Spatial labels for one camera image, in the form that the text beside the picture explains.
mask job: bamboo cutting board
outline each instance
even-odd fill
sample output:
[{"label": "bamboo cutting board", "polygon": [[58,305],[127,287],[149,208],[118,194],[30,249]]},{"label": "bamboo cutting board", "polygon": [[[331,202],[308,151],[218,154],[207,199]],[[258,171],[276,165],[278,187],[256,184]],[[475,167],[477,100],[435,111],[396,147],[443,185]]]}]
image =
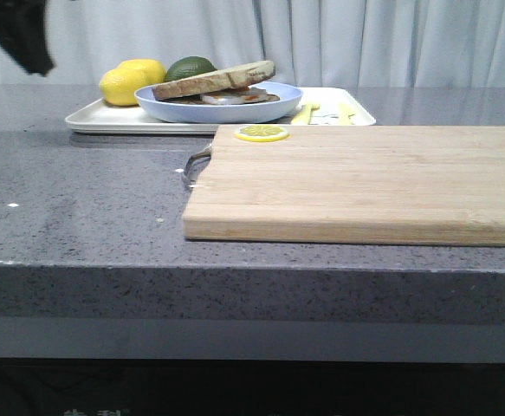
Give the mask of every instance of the bamboo cutting board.
[{"label": "bamboo cutting board", "polygon": [[186,206],[191,239],[505,245],[505,127],[220,126]]}]

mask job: curtain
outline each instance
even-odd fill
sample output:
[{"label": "curtain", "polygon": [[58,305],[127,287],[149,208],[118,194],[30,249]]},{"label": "curtain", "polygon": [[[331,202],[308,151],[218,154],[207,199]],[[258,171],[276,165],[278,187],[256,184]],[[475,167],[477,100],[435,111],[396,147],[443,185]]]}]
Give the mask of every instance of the curtain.
[{"label": "curtain", "polygon": [[55,68],[0,49],[0,83],[97,84],[120,61],[271,59],[303,87],[505,87],[505,0],[49,0]]}]

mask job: bread slice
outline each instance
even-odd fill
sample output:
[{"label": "bread slice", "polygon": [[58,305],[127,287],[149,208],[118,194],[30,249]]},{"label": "bread slice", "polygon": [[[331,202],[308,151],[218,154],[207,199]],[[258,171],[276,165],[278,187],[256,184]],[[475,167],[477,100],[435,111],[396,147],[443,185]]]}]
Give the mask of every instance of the bread slice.
[{"label": "bread slice", "polygon": [[152,92],[156,100],[162,101],[228,88],[243,88],[265,81],[273,75],[275,75],[273,61],[259,61],[194,75],[178,81],[164,82],[156,85]]}]

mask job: sandwich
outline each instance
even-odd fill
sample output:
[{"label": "sandwich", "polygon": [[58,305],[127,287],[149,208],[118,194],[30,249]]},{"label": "sandwich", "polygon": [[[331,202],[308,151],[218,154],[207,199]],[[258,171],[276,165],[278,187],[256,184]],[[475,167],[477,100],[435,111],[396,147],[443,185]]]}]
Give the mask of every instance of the sandwich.
[{"label": "sandwich", "polygon": [[251,87],[275,75],[272,61],[259,61],[219,69],[152,88],[157,101],[179,104],[241,105],[278,101],[279,97],[262,88]]}]

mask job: granite countertop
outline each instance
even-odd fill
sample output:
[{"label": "granite countertop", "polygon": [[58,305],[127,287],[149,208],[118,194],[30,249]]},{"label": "granite countertop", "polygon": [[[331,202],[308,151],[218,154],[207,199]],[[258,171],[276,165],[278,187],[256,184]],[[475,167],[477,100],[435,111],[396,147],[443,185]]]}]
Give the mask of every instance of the granite countertop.
[{"label": "granite countertop", "polygon": [[[505,125],[505,88],[348,91],[380,125]],[[505,328],[505,248],[186,241],[178,169],[211,137],[69,130],[98,97],[0,85],[0,337],[26,319]]]}]

